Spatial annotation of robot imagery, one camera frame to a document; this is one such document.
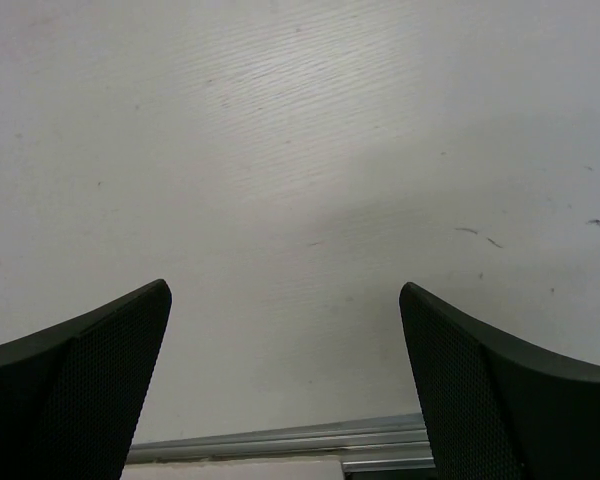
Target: textured black pad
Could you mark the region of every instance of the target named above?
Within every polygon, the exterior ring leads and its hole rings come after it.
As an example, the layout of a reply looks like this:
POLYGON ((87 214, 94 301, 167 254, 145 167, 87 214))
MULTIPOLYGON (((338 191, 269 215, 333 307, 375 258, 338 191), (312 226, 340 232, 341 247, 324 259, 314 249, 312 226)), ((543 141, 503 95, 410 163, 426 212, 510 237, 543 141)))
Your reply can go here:
POLYGON ((0 478, 120 478, 170 306, 159 280, 0 345, 0 478))
POLYGON ((440 478, 600 478, 600 367, 407 284, 400 309, 440 478))

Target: scratch mark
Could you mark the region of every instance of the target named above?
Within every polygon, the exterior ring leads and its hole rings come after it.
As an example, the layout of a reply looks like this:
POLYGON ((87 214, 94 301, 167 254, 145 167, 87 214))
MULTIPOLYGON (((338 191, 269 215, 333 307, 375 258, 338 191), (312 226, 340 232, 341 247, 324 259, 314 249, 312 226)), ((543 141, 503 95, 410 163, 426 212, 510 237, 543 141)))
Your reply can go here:
POLYGON ((489 243, 491 245, 494 245, 494 246, 496 246, 498 248, 504 248, 502 245, 500 245, 498 242, 496 242, 493 238, 487 237, 487 240, 489 240, 489 243))
POLYGON ((468 232, 468 233, 473 233, 474 235, 478 234, 477 230, 474 230, 473 228, 467 228, 467 227, 456 227, 454 228, 454 230, 458 231, 458 232, 468 232))
POLYGON ((600 227, 600 220, 594 218, 593 220, 589 220, 587 222, 587 225, 595 225, 596 227, 600 227))

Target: white surface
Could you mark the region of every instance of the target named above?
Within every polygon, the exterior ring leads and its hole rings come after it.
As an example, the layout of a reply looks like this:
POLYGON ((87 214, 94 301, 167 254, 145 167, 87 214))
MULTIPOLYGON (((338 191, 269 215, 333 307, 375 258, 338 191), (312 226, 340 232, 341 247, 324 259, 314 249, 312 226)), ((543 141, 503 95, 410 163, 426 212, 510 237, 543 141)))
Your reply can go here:
POLYGON ((600 363, 592 219, 600 1, 0 0, 0 343, 166 278, 136 442, 417 410, 407 280, 600 363))
POLYGON ((127 467, 121 480, 342 480, 336 458, 127 467))

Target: silver metal track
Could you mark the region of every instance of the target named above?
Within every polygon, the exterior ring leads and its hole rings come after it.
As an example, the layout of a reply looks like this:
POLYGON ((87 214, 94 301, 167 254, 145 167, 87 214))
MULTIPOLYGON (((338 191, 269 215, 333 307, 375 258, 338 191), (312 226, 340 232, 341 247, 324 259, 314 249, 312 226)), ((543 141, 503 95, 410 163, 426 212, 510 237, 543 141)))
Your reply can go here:
POLYGON ((336 455, 345 472, 433 467, 420 414, 133 445, 128 464, 336 455))

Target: black mark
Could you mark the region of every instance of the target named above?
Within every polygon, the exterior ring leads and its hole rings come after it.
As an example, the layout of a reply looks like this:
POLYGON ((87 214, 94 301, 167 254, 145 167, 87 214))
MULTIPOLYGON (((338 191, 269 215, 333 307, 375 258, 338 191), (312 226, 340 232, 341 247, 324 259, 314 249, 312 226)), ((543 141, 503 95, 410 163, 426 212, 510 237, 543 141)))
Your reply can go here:
POLYGON ((487 240, 489 240, 489 243, 491 245, 494 245, 494 246, 496 246, 498 248, 504 248, 502 245, 500 245, 498 242, 496 242, 493 238, 487 237, 487 240))
POLYGON ((597 227, 600 227, 600 220, 598 220, 597 218, 594 218, 593 220, 589 220, 587 222, 587 225, 595 225, 597 227))
POLYGON ((468 232, 468 233, 473 233, 474 235, 478 234, 477 230, 474 230, 473 228, 467 228, 467 227, 456 227, 454 228, 454 230, 458 231, 458 232, 468 232))

